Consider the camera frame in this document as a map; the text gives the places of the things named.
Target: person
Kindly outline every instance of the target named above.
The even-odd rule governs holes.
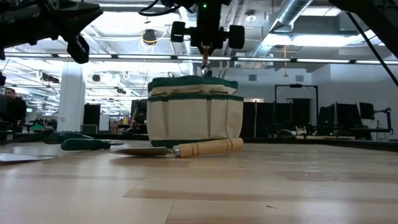
[[[26,102],[21,98],[17,97],[17,93],[12,88],[6,88],[7,97],[7,110],[6,113],[15,117],[17,124],[22,126],[25,124],[26,119]]]

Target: wooden handle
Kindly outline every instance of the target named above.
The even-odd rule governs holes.
[[[241,150],[242,148],[243,140],[241,138],[181,144],[174,147],[175,157],[180,158],[207,154],[222,154]]]

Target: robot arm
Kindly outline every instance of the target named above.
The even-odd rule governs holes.
[[[197,26],[185,28],[184,22],[174,22],[171,32],[172,42],[183,42],[184,36],[191,37],[191,46],[198,47],[203,56],[202,72],[207,73],[208,57],[214,49],[222,49],[223,42],[229,39],[229,47],[242,49],[244,45],[244,27],[230,26],[229,32],[220,27],[221,6],[231,4],[231,0],[161,0],[161,3],[170,9],[154,14],[145,11],[153,7],[159,0],[141,10],[143,16],[160,16],[184,7],[188,11],[194,5],[197,8]]]

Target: green trim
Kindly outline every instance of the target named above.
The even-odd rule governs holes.
[[[168,102],[169,100],[234,100],[243,102],[243,97],[234,95],[205,95],[205,94],[177,94],[169,96],[153,96],[148,98],[148,102]]]
[[[203,142],[203,141],[213,141],[213,140],[220,140],[220,139],[154,140],[154,141],[151,141],[150,143],[154,147],[173,148],[173,146],[178,146],[179,144],[188,144],[188,143]]]
[[[227,81],[222,78],[204,78],[196,75],[190,75],[178,78],[154,78],[152,82],[148,83],[148,92],[151,92],[157,87],[189,85],[224,85],[236,90],[238,89],[237,81]]]
[[[207,100],[207,95],[199,93],[170,95],[169,100]]]
[[[209,100],[234,100],[234,101],[240,101],[243,102],[243,97],[241,96],[234,96],[234,95],[209,95],[208,96]]]
[[[167,102],[169,100],[168,96],[153,96],[148,98],[148,102],[154,103],[154,102]]]

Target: monitor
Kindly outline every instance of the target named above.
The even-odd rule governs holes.
[[[337,122],[345,129],[355,128],[362,125],[361,115],[359,115],[358,107],[351,104],[337,103]]]
[[[371,103],[359,103],[359,110],[361,111],[362,119],[374,120],[374,107]]]
[[[333,127],[335,124],[335,104],[330,106],[322,106],[319,110],[318,116],[318,126],[320,125],[330,125]]]

